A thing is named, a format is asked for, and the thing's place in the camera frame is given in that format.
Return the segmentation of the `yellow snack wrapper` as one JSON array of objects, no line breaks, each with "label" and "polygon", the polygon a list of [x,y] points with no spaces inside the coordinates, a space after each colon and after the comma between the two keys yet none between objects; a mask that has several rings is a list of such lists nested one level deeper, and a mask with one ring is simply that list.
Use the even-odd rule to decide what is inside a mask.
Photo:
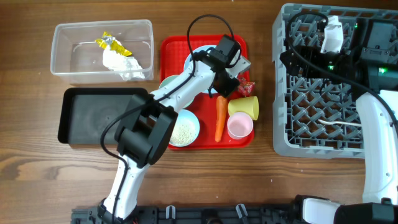
[{"label": "yellow snack wrapper", "polygon": [[102,38],[96,39],[95,42],[102,48],[105,49],[109,47],[110,50],[115,51],[117,54],[121,54],[125,57],[129,57],[132,55],[132,52],[127,50],[120,44],[115,37],[113,37],[108,32],[104,32]]}]

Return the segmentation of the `red candy wrapper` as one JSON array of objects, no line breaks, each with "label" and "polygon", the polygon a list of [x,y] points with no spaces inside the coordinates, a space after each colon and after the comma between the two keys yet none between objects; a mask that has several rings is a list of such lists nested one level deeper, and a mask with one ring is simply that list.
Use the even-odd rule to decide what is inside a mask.
[{"label": "red candy wrapper", "polygon": [[256,83],[249,82],[245,78],[238,78],[238,81],[239,81],[238,93],[244,97],[251,96]]}]

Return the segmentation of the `red serving tray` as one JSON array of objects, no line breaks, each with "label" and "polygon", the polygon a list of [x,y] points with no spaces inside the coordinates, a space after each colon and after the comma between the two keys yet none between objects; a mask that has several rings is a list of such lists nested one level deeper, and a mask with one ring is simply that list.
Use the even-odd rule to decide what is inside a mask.
[{"label": "red serving tray", "polygon": [[[172,75],[179,75],[183,72],[190,61],[190,52],[187,45],[187,38],[184,35],[174,35],[166,38],[160,47],[160,81]],[[205,150],[222,148],[245,147],[251,143],[254,133],[242,139],[233,139],[224,128],[220,142],[215,141],[216,128],[216,98],[217,93],[208,96],[208,92],[198,94],[193,102],[186,108],[191,111],[200,122],[200,132],[196,140],[188,146],[176,147],[169,145],[169,149],[181,150]]]}]

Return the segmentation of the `orange carrot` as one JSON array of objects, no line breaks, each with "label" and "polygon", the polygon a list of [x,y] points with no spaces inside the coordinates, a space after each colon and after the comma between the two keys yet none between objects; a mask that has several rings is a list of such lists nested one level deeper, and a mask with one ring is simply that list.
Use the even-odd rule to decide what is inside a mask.
[{"label": "orange carrot", "polygon": [[216,99],[216,128],[215,128],[216,142],[221,141],[227,112],[228,112],[228,100],[220,95]]}]

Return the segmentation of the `yellow plastic cup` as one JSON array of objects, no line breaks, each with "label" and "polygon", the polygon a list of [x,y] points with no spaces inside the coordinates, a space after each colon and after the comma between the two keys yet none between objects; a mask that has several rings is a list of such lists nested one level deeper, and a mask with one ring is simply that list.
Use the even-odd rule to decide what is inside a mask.
[{"label": "yellow plastic cup", "polygon": [[248,114],[252,120],[259,117],[259,100],[256,96],[233,99],[228,103],[228,114],[231,116],[237,112]]}]

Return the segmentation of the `white plastic spoon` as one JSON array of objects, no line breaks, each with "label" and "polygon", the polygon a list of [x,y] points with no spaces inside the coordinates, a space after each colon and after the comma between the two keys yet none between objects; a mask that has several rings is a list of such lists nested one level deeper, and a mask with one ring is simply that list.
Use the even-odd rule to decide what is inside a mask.
[{"label": "white plastic spoon", "polygon": [[324,125],[347,125],[347,126],[355,126],[355,127],[361,127],[362,125],[360,123],[349,123],[349,122],[344,122],[344,121],[325,121],[322,119],[318,119],[318,122]]}]

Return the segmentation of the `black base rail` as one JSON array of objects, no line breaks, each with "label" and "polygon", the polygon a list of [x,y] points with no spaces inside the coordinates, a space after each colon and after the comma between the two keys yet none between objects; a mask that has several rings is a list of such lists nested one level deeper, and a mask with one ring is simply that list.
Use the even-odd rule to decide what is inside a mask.
[{"label": "black base rail", "polygon": [[116,223],[137,224],[206,224],[206,223],[304,223],[289,215],[288,205],[251,207],[242,203],[234,207],[175,207],[138,206],[125,219]]}]

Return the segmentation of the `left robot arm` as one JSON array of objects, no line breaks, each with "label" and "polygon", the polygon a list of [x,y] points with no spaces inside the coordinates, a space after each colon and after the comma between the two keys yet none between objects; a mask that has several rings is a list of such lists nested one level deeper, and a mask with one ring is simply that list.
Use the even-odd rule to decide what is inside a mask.
[{"label": "left robot arm", "polygon": [[118,159],[111,193],[99,205],[106,223],[125,223],[134,211],[147,169],[169,145],[178,113],[198,94],[214,89],[229,97],[239,86],[230,70],[242,60],[241,46],[224,35],[209,52],[192,52],[190,66],[167,86],[145,96],[133,95],[126,111],[105,127],[100,136],[104,152]]}]

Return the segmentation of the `black plastic tray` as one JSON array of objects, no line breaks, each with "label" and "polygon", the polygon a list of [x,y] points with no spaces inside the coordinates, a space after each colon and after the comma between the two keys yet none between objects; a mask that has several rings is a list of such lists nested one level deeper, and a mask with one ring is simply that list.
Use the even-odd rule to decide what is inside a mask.
[{"label": "black plastic tray", "polygon": [[64,92],[58,141],[69,145],[98,145],[105,127],[123,114],[133,95],[143,88],[69,88]]}]

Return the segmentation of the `pink plastic cup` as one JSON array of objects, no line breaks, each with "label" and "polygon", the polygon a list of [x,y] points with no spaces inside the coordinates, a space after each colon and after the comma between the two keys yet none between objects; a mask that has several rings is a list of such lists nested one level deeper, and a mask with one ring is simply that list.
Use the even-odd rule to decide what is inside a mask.
[{"label": "pink plastic cup", "polygon": [[253,130],[251,117],[243,112],[231,115],[227,121],[228,134],[232,139],[243,139],[251,134]]}]

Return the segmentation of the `green bowl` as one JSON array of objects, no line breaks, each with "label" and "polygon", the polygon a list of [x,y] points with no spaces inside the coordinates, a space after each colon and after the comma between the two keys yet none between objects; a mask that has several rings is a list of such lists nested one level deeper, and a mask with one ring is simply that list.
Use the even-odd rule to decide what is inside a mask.
[{"label": "green bowl", "polygon": [[[175,80],[178,77],[178,75],[171,75],[167,78],[165,78],[159,85],[159,88],[163,88],[166,85],[168,85],[171,81]],[[189,103],[187,103],[183,108],[187,108],[188,106],[190,106],[193,103],[193,100],[191,100]]]}]

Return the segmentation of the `grey dishwasher rack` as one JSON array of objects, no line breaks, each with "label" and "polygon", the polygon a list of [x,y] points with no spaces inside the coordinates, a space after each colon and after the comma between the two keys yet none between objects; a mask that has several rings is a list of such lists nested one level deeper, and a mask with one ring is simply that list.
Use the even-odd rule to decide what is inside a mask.
[{"label": "grey dishwasher rack", "polygon": [[274,149],[282,156],[332,159],[365,155],[361,127],[324,125],[325,121],[360,123],[356,103],[347,83],[334,84],[321,78],[291,76],[280,61],[287,50],[285,27],[293,16],[299,25],[293,29],[294,46],[321,49],[324,35],[317,31],[314,13],[338,16],[343,26],[343,50],[348,50],[356,19],[382,19],[394,24],[389,41],[390,63],[397,65],[397,12],[383,9],[284,4],[272,26],[272,59],[276,92],[273,103]]}]

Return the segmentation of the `white tissue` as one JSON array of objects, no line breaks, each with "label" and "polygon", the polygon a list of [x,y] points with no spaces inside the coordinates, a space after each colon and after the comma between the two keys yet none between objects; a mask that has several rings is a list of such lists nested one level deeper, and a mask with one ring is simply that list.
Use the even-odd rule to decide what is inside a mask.
[{"label": "white tissue", "polygon": [[118,72],[124,81],[144,80],[146,76],[138,61],[134,57],[126,57],[107,46],[103,52],[103,65],[111,71]]}]

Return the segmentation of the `light blue bowl with rice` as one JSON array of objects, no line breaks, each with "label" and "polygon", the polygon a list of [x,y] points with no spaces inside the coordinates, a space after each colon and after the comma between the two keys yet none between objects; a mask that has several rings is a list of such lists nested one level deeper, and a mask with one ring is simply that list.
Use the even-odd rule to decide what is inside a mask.
[{"label": "light blue bowl with rice", "polygon": [[198,118],[189,110],[181,110],[178,114],[169,144],[185,147],[193,143],[200,132]]}]

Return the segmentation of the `clear plastic bin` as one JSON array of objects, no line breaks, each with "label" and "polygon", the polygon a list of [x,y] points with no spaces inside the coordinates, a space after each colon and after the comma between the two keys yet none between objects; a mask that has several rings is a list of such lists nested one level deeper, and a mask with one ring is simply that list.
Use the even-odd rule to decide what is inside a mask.
[{"label": "clear plastic bin", "polygon": [[154,79],[154,34],[148,19],[59,24],[55,28],[50,71],[70,84],[119,83],[118,72],[103,65],[103,52],[96,42],[108,32],[132,52],[147,81]]}]

